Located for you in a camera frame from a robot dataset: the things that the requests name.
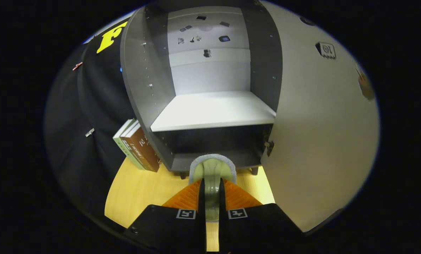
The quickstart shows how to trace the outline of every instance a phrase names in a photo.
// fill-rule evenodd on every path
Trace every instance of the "yellow letter f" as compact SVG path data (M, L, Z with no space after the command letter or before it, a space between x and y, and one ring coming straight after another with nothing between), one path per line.
M127 21L113 28L112 30L106 32L104 35L102 35L101 46L97 49L96 53L99 53L102 50L109 47L110 45L112 45L113 44L112 38L116 38L118 35L120 35L122 28L125 27L126 24L127 24Z

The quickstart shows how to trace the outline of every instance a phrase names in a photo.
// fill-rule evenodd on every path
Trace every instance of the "orange gripper pad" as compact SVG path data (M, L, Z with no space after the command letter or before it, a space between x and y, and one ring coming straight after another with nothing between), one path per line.
M183 188L162 206L198 210L198 198L201 181L202 179L188 185L186 188Z
M223 179L225 184L226 210L262 206L256 198L237 186L235 183Z

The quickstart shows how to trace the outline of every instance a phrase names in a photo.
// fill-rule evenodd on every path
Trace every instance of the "gray shelving unit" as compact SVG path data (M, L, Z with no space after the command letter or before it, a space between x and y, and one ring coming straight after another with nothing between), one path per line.
M207 21L192 16L207 16ZM229 25L215 25L220 19ZM182 25L186 30L180 31ZM180 45L176 37L182 34ZM232 40L219 41L219 35ZM203 56L204 49L212 51L211 58ZM256 173L283 73L278 31L264 7L170 13L142 7L122 35L121 66L136 117L168 170L183 176L196 157L219 153Z

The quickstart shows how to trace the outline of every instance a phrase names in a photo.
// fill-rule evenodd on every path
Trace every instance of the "shelf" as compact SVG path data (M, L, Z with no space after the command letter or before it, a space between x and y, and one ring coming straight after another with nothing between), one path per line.
M151 125L152 132L274 123L276 113L249 91L178 95Z
M251 149L228 150L213 152L226 156L236 169L246 169L261 165L261 156ZM190 165L199 156L209 153L178 153L175 154L171 171L189 172Z

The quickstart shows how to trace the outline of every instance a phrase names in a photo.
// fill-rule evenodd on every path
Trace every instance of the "shelf leg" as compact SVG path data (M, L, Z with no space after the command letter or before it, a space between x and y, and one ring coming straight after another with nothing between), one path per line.
M253 175L257 175L257 170L259 169L259 167L254 167L254 168L251 168L251 174L253 174Z

